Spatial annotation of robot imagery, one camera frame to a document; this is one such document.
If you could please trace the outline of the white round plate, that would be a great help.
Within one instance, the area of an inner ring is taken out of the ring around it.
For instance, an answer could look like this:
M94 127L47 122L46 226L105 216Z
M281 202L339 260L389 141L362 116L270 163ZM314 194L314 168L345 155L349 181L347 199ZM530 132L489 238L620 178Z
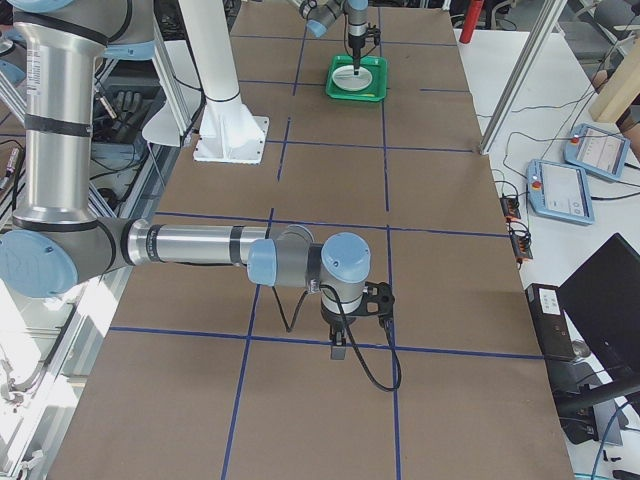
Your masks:
M331 74L332 82L341 90L347 92L360 92L368 88L372 81L372 73L364 67L360 67L359 75L354 76L353 65L337 67Z

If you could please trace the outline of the green plastic tray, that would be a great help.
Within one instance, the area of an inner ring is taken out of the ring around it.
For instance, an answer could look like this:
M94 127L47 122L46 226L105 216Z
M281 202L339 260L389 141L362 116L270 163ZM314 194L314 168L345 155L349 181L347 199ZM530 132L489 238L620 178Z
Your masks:
M388 63L383 57L364 57L355 74L349 55L335 55L328 70L325 92L333 99L379 102L387 95L387 73Z

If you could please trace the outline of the red cylinder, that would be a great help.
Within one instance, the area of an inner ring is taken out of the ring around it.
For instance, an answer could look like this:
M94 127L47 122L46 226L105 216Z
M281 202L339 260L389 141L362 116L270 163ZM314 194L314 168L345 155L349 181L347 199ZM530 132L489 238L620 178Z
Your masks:
M484 0L471 0L464 16L464 23L459 37L459 42L469 44L476 29L477 22L483 11Z

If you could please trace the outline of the black box device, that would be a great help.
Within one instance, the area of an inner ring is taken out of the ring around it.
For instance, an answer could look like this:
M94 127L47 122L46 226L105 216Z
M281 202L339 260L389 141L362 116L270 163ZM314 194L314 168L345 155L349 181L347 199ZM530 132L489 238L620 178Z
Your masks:
M532 283L525 289L525 295L544 358L571 362L576 354L557 291L553 285Z

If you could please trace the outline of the orange black connector board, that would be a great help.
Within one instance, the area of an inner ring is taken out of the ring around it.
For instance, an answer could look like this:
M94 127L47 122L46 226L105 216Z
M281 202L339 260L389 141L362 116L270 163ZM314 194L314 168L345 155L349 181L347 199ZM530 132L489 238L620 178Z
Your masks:
M518 196L502 195L499 201L503 215L508 222L521 219Z

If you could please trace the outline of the near teach pendant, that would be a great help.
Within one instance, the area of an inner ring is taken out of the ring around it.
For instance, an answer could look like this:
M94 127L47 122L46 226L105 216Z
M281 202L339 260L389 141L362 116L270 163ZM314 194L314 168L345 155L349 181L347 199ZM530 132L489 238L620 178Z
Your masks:
M578 225L595 222L583 168L533 159L527 166L526 176L528 200L539 216Z

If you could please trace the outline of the teach pendant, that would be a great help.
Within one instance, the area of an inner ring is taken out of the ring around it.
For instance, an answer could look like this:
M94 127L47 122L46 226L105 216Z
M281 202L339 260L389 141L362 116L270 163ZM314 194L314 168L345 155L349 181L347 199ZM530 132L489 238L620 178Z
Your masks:
M579 124L564 146L564 160L583 168L588 174L614 182L621 178L630 149L630 141L622 134Z
M528 200L539 216L578 225L595 222L583 168L533 159L527 166L526 176Z

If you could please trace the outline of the far teach pendant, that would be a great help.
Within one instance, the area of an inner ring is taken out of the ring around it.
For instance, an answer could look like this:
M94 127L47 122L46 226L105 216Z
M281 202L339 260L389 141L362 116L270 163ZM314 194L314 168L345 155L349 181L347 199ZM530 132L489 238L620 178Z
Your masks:
M583 168L588 174L614 182L621 178L630 149L630 141L622 134L579 124L564 146L564 160Z

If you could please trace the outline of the black monitor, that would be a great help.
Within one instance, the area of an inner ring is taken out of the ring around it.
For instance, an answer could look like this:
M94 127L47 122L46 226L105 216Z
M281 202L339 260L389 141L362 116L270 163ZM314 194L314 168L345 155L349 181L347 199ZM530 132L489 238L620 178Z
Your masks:
M559 300L614 378L639 371L639 253L613 234L560 286Z

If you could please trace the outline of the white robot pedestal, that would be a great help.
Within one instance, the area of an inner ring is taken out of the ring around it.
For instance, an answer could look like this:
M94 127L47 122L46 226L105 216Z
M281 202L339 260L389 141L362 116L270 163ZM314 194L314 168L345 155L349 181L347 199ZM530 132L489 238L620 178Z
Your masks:
M194 159L256 165L261 162L269 119L244 104L221 1L179 3L206 106Z

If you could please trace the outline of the aluminium frame post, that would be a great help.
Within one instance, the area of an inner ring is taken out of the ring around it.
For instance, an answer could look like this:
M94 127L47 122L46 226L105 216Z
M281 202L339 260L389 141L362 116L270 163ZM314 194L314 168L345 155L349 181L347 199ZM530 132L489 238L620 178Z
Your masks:
M491 150L520 90L524 86L529 71L546 44L566 4L567 0L546 0L544 2L479 144L481 154L486 155Z

